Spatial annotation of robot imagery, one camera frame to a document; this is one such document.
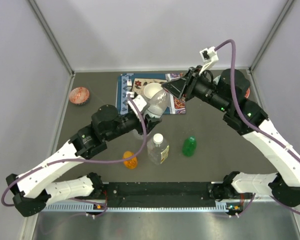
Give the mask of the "square clear juice bottle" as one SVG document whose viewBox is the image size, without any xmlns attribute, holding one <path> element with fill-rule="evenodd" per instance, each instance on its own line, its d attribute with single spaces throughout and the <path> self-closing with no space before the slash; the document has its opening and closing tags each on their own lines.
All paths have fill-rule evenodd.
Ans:
<svg viewBox="0 0 300 240">
<path fill-rule="evenodd" d="M 161 144 L 155 144 L 153 137 L 147 141 L 148 159 L 156 165 L 161 165 L 168 158 L 169 150 L 170 145 L 165 138 Z"/>
</svg>

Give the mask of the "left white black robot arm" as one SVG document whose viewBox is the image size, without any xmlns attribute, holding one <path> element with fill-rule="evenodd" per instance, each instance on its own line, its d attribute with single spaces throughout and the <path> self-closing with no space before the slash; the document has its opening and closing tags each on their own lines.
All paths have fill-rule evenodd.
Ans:
<svg viewBox="0 0 300 240">
<path fill-rule="evenodd" d="M 13 194 L 13 206 L 23 217 L 30 217 L 63 200 L 99 198 L 104 185 L 97 173 L 91 172 L 74 180 L 56 180 L 82 163 L 93 163 L 92 158 L 107 149 L 107 142 L 133 130 L 145 137 L 161 121 L 162 114 L 152 113 L 149 109 L 140 114 L 130 110 L 120 115 L 113 105 L 101 106 L 91 116 L 89 125 L 81 128 L 37 167 L 6 177 Z"/>
</svg>

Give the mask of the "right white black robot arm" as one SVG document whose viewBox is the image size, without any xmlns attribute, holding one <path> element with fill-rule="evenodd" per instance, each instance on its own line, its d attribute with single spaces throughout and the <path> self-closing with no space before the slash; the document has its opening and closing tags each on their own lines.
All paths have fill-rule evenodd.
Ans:
<svg viewBox="0 0 300 240">
<path fill-rule="evenodd" d="M 300 205 L 300 155 L 279 134 L 267 113 L 246 98 L 250 81 L 234 71 L 234 89 L 239 110 L 231 92 L 231 70 L 217 77 L 201 66 L 191 67 L 181 77 L 162 84 L 162 88 L 179 100 L 198 98 L 224 113 L 223 120 L 245 140 L 253 144 L 275 167 L 275 173 L 247 174 L 233 171 L 210 190 L 216 200 L 235 198 L 239 194 L 268 195 L 288 207 Z"/>
</svg>

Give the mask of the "clear bottle red label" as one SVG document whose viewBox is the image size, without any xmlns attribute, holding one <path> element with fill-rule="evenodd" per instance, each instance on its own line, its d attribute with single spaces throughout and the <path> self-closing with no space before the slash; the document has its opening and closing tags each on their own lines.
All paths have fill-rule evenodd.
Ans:
<svg viewBox="0 0 300 240">
<path fill-rule="evenodd" d="M 169 101 L 170 94 L 162 89 L 150 99 L 150 106 L 145 110 L 143 118 L 145 115 L 155 118 L 162 117 L 169 106 Z"/>
</svg>

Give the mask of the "white bottle cap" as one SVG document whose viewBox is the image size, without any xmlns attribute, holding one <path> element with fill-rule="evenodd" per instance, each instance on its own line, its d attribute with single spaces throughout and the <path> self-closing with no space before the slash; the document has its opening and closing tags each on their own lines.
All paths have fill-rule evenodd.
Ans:
<svg viewBox="0 0 300 240">
<path fill-rule="evenodd" d="M 156 133 L 156 134 L 153 136 L 153 142 L 154 142 L 155 144 L 161 144 L 161 143 L 163 143 L 163 141 L 164 141 L 164 137 L 163 137 L 162 134 Z"/>
</svg>

